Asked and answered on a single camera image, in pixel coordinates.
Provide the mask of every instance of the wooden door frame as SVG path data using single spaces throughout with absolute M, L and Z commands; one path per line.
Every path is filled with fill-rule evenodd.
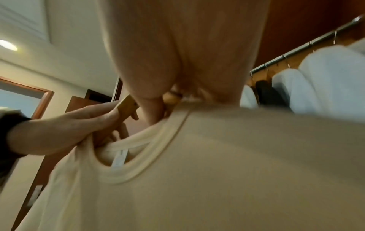
M 0 76 L 0 82 L 10 84 L 10 85 L 13 85 L 13 86 L 17 86 L 17 87 L 21 87 L 21 88 L 24 88 L 24 89 L 28 89 L 28 90 L 43 93 L 41 101 L 39 102 L 37 108 L 35 109 L 31 119 L 40 119 L 40 118 L 42 118 L 44 112 L 46 111 L 46 108 L 47 108 L 49 102 L 51 101 L 51 99 L 54 95 L 53 91 L 46 90 L 46 89 L 43 89 L 43 88 L 39 88 L 39 87 L 36 87 L 36 86 L 32 86 L 32 85 L 29 85 L 29 84 L 20 83 L 18 81 L 11 80 L 11 79 L 1 77 L 1 76 Z

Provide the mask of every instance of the white wall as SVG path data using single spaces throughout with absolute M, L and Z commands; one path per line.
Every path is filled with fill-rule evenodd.
M 31 72 L 0 60 L 0 76 L 25 84 L 54 91 L 43 118 L 54 117 L 65 112 L 71 96 L 84 97 L 87 89 L 63 82 L 59 79 Z M 30 186 L 38 172 L 43 157 L 21 158 L 0 193 L 0 230 L 10 231 L 24 202 Z

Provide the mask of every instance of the wooden door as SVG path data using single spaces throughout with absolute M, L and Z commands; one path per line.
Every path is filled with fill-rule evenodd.
M 80 109 L 80 108 L 83 108 L 83 107 L 86 107 L 89 105 L 95 105 L 95 104 L 99 104 L 99 102 L 72 96 L 65 113 L 71 112 L 71 111 L 74 111 L 74 110 L 77 110 L 77 109 Z M 44 187 L 48 183 L 49 175 L 52 172 L 54 166 L 56 166 L 56 164 L 64 156 L 66 156 L 71 150 L 72 149 L 44 157 L 43 162 L 38 170 L 38 173 L 35 176 L 34 181 L 29 189 L 27 197 L 25 198 L 23 205 L 18 213 L 18 216 L 14 222 L 13 228 L 11 229 L 12 231 L 15 230 L 19 226 L 20 222 L 24 219 L 25 215 L 28 213 L 29 209 L 31 208 L 31 205 L 28 205 L 28 204 L 33 195 L 34 190 L 35 189 L 36 190 L 44 189 Z

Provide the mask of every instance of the cream t-shirt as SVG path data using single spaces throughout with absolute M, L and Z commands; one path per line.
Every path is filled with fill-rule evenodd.
M 99 152 L 148 143 L 120 167 Z M 53 170 L 19 231 L 365 230 L 365 125 L 183 103 Z

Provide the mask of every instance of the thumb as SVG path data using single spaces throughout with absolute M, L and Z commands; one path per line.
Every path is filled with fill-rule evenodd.
M 91 118 L 91 119 L 81 119 L 80 126 L 81 129 L 87 133 L 92 133 L 95 131 L 102 130 L 113 125 L 119 118 L 118 109 L 114 109 L 107 114 Z

